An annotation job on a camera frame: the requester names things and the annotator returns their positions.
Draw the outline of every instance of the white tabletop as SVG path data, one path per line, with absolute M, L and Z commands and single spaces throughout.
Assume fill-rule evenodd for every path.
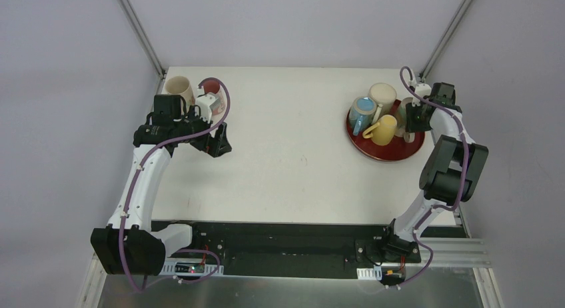
M 165 170 L 155 220 L 259 223 L 388 224 L 419 192 L 433 143 L 395 163 L 358 152 L 344 127 L 353 99 L 374 83 L 398 98 L 408 92 L 398 69 L 171 67 L 193 88 L 206 77 L 231 94 L 227 138 L 219 158 L 181 144 Z M 434 225 L 455 225 L 441 213 Z

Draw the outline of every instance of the white mug handle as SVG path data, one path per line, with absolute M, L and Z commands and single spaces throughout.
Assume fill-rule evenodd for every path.
M 371 125 L 374 125 L 378 121 L 381 111 L 382 111 L 382 103 L 379 103 L 376 107 L 376 111 L 374 112 L 374 117 L 372 118 Z

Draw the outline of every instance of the brown plate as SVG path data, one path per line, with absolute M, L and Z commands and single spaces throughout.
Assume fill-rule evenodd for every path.
M 400 105 L 400 100 L 396 100 L 392 108 L 390 109 L 389 115 L 394 115 L 398 106 Z M 422 145 L 424 144 L 425 133 L 415 133 L 414 141 L 412 143 L 407 143 L 402 137 L 394 136 L 392 141 L 386 146 L 375 145 L 370 139 L 363 138 L 362 132 L 357 136 L 353 135 L 353 129 L 349 127 L 349 112 L 345 118 L 345 128 L 347 129 L 347 134 L 353 145 L 367 157 L 380 160 L 380 161 L 400 161 L 404 160 L 412 155 L 414 155 Z

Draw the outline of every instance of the white wall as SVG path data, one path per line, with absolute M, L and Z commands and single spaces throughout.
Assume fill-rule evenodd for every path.
M 476 0 L 431 77 L 490 150 L 464 210 L 507 307 L 564 304 L 563 18 L 563 0 Z
M 0 0 L 0 307 L 72 307 L 157 77 L 116 0 Z
M 422 69 L 461 0 L 131 0 L 163 65 Z

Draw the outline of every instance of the beige mug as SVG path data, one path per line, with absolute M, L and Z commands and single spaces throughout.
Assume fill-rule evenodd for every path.
M 377 120 L 383 115 L 386 115 L 394 101 L 396 100 L 396 90 L 394 87 L 388 83 L 375 83 L 369 89 L 369 97 L 377 104 L 382 105 L 380 113 L 375 113 L 372 119 L 372 124 L 376 123 Z
M 374 125 L 363 131 L 363 138 L 370 138 L 375 145 L 386 146 L 394 137 L 396 124 L 396 118 L 391 115 L 384 115 Z
M 195 98 L 191 82 L 184 76 L 174 76 L 165 83 L 165 91 L 170 95 L 181 95 L 187 105 L 194 105 Z

